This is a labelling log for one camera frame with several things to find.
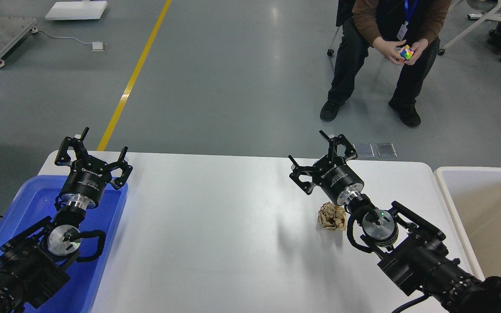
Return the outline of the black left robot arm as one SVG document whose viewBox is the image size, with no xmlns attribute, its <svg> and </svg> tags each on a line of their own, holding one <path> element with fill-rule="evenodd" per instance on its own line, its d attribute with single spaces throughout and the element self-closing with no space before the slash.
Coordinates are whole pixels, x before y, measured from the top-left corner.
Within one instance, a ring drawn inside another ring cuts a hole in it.
<svg viewBox="0 0 501 313">
<path fill-rule="evenodd" d="M 88 153 L 80 137 L 65 137 L 54 164 L 70 173 L 54 200 L 55 216 L 46 216 L 7 242 L 0 250 L 0 313 L 22 313 L 25 304 L 40 307 L 70 280 L 75 262 L 92 262 L 103 254 L 106 233 L 80 230 L 86 212 L 99 206 L 107 185 L 123 188 L 133 170 L 123 147 L 115 162 Z"/>
</svg>

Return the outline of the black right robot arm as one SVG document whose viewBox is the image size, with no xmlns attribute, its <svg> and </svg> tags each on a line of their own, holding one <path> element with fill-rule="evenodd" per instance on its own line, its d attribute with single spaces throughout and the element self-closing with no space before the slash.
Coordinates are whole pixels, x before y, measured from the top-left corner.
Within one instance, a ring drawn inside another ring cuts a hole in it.
<svg viewBox="0 0 501 313">
<path fill-rule="evenodd" d="M 350 214 L 350 244 L 376 254 L 378 267 L 406 295 L 422 292 L 397 313 L 430 297 L 450 313 L 501 313 L 501 277 L 481 281 L 461 269 L 459 258 L 447 258 L 446 235 L 401 203 L 378 209 L 362 192 L 364 181 L 347 164 L 357 158 L 354 146 L 343 134 L 320 134 L 328 142 L 327 153 L 312 166 L 300 166 L 290 156 L 290 178 L 308 195 L 319 186 L 334 205 Z"/>
</svg>

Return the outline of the person's right hand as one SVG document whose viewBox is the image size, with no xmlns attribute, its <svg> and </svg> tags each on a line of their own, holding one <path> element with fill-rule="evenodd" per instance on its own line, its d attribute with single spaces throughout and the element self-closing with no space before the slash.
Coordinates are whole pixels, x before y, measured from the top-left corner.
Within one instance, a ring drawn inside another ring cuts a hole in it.
<svg viewBox="0 0 501 313">
<path fill-rule="evenodd" d="M 386 59 L 394 65 L 403 66 L 404 59 L 397 53 L 399 47 L 403 46 L 406 41 L 386 41 L 382 37 L 377 37 L 372 42 L 372 47 L 382 54 Z"/>
</svg>

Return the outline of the person's left hand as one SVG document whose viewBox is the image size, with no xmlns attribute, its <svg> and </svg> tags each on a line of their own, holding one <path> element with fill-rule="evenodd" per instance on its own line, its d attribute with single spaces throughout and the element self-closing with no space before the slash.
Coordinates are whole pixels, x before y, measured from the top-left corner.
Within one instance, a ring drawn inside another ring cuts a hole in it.
<svg viewBox="0 0 501 313">
<path fill-rule="evenodd" d="M 412 52 L 412 57 L 409 60 L 405 61 L 405 65 L 414 65 L 423 51 L 429 46 L 429 42 L 426 38 L 421 38 L 419 41 L 414 42 L 410 46 L 410 51 Z"/>
</svg>

